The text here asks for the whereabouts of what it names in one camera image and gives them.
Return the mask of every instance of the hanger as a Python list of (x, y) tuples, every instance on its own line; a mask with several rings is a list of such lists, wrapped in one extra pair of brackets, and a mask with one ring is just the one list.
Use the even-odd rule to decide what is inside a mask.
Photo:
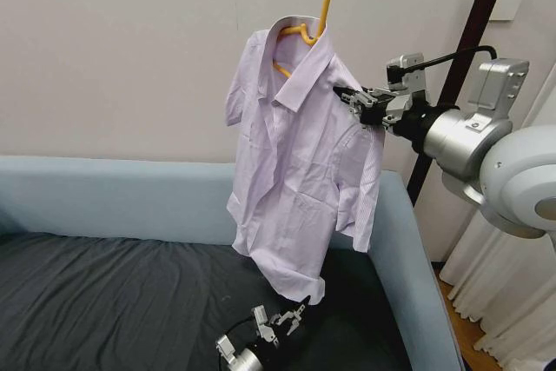
[[(321, 19), (319, 21), (319, 29), (318, 29), (318, 32), (317, 32), (316, 36), (314, 36), (314, 37), (309, 36), (309, 34), (307, 33), (307, 25), (305, 23), (302, 23), (299, 26), (290, 26), (288, 28), (284, 28), (283, 30), (280, 31), (279, 36), (300, 34), (301, 38), (303, 38), (303, 41), (305, 41), (305, 43), (307, 45), (311, 45), (311, 46), (315, 45), (316, 42), (321, 37), (322, 32), (324, 32), (324, 28), (327, 26), (328, 6), (330, 6), (330, 0), (323, 0), (322, 10), (321, 10)], [(287, 78), (291, 77), (291, 73), (289, 71), (287, 71), (286, 69), (284, 69), (282, 66), (280, 66), (276, 61), (273, 61), (272, 65), (275, 69), (280, 71)]]

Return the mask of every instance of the shirt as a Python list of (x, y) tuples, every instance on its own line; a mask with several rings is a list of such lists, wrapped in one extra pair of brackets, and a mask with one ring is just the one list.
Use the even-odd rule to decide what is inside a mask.
[[(379, 191), (384, 129), (364, 129), (333, 92), (361, 89), (334, 53), (325, 30), (313, 47), (281, 29), (319, 20), (285, 17), (247, 41), (226, 101), (240, 124), (228, 211), (233, 247), (250, 256), (290, 300), (320, 302), (322, 263), (334, 230), (368, 250)], [(273, 58), (290, 71), (286, 78)]]

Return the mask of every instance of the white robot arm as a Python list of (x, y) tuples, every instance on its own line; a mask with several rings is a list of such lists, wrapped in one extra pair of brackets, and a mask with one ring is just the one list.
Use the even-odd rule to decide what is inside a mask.
[[(480, 49), (495, 56), (490, 47)], [(464, 114), (427, 100), (424, 69), (452, 56), (429, 63), (422, 54), (401, 56), (387, 65), (387, 89), (334, 91), (361, 123), (381, 124), (433, 158), (447, 189), (497, 228), (525, 238), (556, 231), (556, 125), (512, 133), (508, 118), (529, 62), (494, 58), (481, 64), (469, 100), (476, 110)]]

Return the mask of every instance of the striped shirt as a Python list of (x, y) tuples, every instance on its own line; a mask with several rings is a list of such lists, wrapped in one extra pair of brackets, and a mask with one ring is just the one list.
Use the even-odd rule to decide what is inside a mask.
[[(234, 248), (250, 256), (290, 300), (324, 296), (322, 263), (334, 231), (368, 250), (379, 191), (384, 129), (364, 129), (333, 92), (361, 89), (325, 30), (313, 47), (282, 28), (318, 19), (285, 17), (247, 41), (226, 101), (240, 124), (228, 211)], [(273, 68), (273, 59), (291, 73)]]

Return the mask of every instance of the white wall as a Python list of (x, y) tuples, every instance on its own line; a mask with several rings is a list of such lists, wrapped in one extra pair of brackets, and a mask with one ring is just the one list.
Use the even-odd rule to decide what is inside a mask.
[[(328, 25), (360, 82), (382, 85), (392, 57), (452, 51), (472, 2), (332, 0)], [(553, 38), (545, 39), (554, 14), (540, 2), (524, 0), (514, 23), (487, 35), (502, 54), (532, 59), (524, 96), (540, 83), (536, 61), (554, 52)], [(549, 19), (519, 23), (526, 4)], [(321, 0), (0, 0), (0, 153), (232, 161), (236, 132), (224, 127), (222, 105), (243, 43), (279, 17), (318, 16), (320, 7)], [(432, 97), (446, 73), (447, 65), (427, 72)], [(518, 104), (526, 109), (532, 99)], [(407, 179), (413, 163), (408, 143), (389, 137), (386, 168)], [(468, 209), (429, 177), (417, 214), (429, 254), (440, 259)]]

